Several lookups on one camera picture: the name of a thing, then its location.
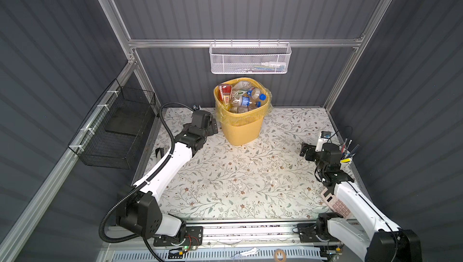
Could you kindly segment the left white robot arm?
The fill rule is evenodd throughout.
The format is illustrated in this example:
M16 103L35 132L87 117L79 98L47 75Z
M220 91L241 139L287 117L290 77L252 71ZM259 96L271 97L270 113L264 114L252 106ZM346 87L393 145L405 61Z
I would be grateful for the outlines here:
M217 121L204 110L192 112L192 121L182 131L170 134L170 151L145 176L133 184L136 192L116 208L116 224L136 237L164 237L175 244L183 242L186 222L163 214L159 201L177 172L203 148L207 138L218 133Z

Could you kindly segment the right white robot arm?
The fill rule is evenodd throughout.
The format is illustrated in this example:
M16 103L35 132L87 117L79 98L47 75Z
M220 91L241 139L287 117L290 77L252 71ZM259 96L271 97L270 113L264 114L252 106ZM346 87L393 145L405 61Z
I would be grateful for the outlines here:
M416 233L403 229L383 214L341 169L351 157L346 145L332 143L334 134L322 131L316 145L301 144L300 156L315 163L316 180L326 188L323 198L342 202L362 227L351 225L339 210L318 215L314 223L299 223L300 241L313 239L330 243L338 240L364 262L420 262L421 242Z

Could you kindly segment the red yellow tea bottle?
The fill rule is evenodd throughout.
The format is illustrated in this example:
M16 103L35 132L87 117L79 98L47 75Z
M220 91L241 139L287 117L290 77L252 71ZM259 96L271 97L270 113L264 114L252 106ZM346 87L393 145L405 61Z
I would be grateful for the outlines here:
M230 108L231 103L231 97L232 97L232 85L228 83L222 83L218 86L219 88L219 97L221 103L225 106L225 108Z

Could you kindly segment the green label bottle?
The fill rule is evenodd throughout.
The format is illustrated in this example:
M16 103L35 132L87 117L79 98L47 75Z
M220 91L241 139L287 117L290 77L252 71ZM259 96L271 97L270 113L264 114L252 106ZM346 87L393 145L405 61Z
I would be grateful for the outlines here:
M248 92L254 89L254 85L249 81L239 81L232 87L231 96L239 98L240 96L248 96Z

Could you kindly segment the blue label bottle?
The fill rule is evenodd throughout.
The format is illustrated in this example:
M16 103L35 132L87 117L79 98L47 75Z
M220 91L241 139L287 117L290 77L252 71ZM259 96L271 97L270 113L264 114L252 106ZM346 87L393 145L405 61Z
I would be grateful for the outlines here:
M257 88L257 87L249 89L249 91L247 92L247 95L253 101L266 101L267 99L266 94L262 93L260 88Z
M252 108L259 108L261 107L262 103L260 101L255 101L252 98L247 96L238 96L234 98L232 101L233 107L252 107Z

